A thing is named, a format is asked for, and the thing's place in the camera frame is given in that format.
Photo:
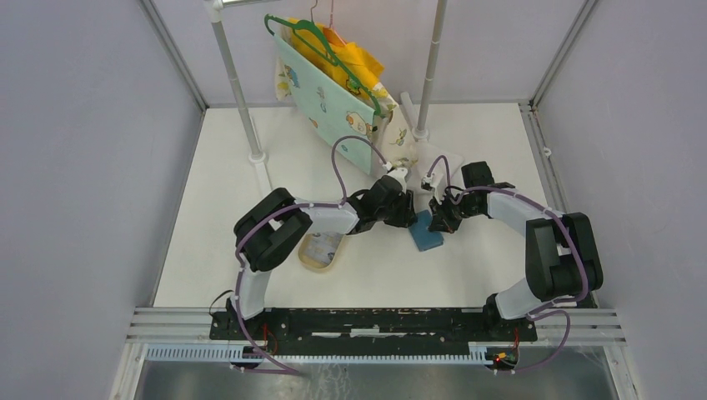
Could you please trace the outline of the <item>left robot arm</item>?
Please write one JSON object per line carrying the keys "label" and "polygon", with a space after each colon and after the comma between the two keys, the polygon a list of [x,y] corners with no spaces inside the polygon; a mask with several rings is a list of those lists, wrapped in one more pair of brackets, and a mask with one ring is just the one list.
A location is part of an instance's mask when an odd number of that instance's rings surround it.
{"label": "left robot arm", "polygon": [[274,189],[241,217],[233,228],[235,257],[240,264],[230,307],[230,328],[242,339],[261,331],[264,296],[271,272],[280,266],[309,234],[356,235],[376,223],[409,228],[417,222],[414,193],[397,178],[385,175],[369,189],[344,202],[310,202]]}

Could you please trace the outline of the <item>blue leather card holder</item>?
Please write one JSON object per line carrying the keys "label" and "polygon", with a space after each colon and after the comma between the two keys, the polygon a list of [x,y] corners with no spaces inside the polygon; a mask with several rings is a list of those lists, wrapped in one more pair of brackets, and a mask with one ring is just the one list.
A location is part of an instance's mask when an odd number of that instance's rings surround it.
{"label": "blue leather card holder", "polygon": [[432,222],[431,212],[429,210],[423,210],[416,214],[416,218],[417,221],[408,227],[415,247],[420,252],[426,252],[443,246],[444,237],[442,233],[429,231],[429,226]]}

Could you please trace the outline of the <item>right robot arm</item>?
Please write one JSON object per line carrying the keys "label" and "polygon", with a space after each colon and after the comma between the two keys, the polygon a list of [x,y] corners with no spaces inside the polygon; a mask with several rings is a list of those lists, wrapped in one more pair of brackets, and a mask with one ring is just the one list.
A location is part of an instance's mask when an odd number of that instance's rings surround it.
{"label": "right robot arm", "polygon": [[506,338],[515,319],[538,318],[559,304],[579,303],[604,283],[603,268],[589,217],[564,213],[523,195],[508,182],[495,181],[486,162],[462,166],[463,187],[442,187],[433,171],[421,188],[429,202],[430,232],[455,233],[467,218],[485,216],[524,238],[524,277],[490,295],[481,318],[484,334]]}

